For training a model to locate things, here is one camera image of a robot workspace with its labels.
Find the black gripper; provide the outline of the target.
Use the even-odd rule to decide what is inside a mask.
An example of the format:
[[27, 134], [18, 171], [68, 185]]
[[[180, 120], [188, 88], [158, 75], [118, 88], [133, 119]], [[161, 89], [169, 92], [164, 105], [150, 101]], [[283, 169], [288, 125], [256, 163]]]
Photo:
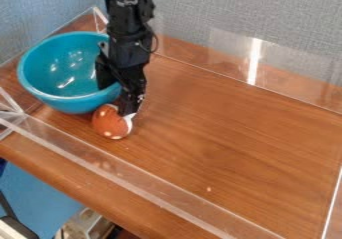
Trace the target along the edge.
[[145, 97], [146, 80], [144, 66], [149, 63], [153, 33], [142, 32], [128, 36], [112, 34], [97, 43], [94, 59], [97, 88], [104, 90], [118, 83], [118, 115], [134, 114]]

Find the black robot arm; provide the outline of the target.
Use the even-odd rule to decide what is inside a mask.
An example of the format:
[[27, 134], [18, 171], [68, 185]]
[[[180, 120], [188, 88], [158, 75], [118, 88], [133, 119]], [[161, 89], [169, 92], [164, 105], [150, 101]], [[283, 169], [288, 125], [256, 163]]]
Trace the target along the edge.
[[117, 113], [133, 117], [144, 100], [146, 79], [144, 67], [149, 63], [154, 33], [148, 25], [153, 18], [152, 0], [104, 0], [108, 14], [108, 40], [98, 43], [94, 61], [100, 90], [113, 83], [121, 87]]

